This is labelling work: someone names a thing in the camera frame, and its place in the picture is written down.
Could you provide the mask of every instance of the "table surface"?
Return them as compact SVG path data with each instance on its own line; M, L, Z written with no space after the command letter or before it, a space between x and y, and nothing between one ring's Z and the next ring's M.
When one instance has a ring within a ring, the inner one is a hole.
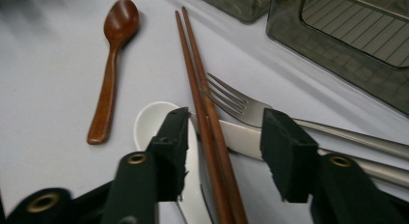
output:
M166 100L194 111L175 11L190 14L206 71L289 116L409 145L409 119L270 40L267 15L242 24L202 0L132 0L140 30L121 53L110 139L90 146L108 55L103 22L117 0L0 0L0 190L6 213L47 187L80 196L113 180L119 160L135 151L134 120ZM239 124L227 114L220 117ZM409 164L328 135L327 149L409 170ZM268 167L231 154L250 223L312 223L308 205L282 203ZM375 181L409 201L403 188ZM173 204L162 223L182 222Z

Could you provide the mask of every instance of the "knife blade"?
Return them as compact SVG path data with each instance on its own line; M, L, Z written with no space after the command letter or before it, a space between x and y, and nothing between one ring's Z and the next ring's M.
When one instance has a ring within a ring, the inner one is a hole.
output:
M191 113L193 126L198 132L196 114ZM239 126L226 121L220 121L220 126L223 130L226 145L229 149L247 155L251 158L262 160L259 142L261 132L256 129L251 129L246 126ZM336 153L334 151L318 149L319 154ZM409 171L396 168L394 166L378 163L368 159L363 159L357 156L344 154L355 160L364 171L372 178L389 182L409 189Z

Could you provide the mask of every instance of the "fork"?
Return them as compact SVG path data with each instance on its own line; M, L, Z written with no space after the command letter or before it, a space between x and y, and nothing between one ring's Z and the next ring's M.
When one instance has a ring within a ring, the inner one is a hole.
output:
M264 108L272 108L270 105L252 99L229 86L211 73L207 74L207 81L211 94L202 90L217 106L222 108L238 121L244 124L261 127ZM409 159L409 146L397 142L365 135L362 133L346 130L334 126L327 126L311 121L293 119L296 124L314 130L325 132L342 139L358 143L377 151Z

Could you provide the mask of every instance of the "chopsticks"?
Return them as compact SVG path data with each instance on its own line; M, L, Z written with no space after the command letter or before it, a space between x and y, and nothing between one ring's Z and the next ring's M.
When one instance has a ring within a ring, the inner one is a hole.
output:
M210 93L207 86L207 79L205 77L205 69L203 67L199 49L190 25L187 10L183 7L182 12L202 89ZM224 140L222 128L220 127L216 108L210 98L202 98L178 11L176 11L176 17L177 28L180 35L190 88L198 117L199 132L202 136L204 156L207 163L210 182L213 188L213 197L215 199L219 221L220 223L229 224L247 223L246 213L241 201L228 148ZM207 111L210 126L208 125L205 111Z

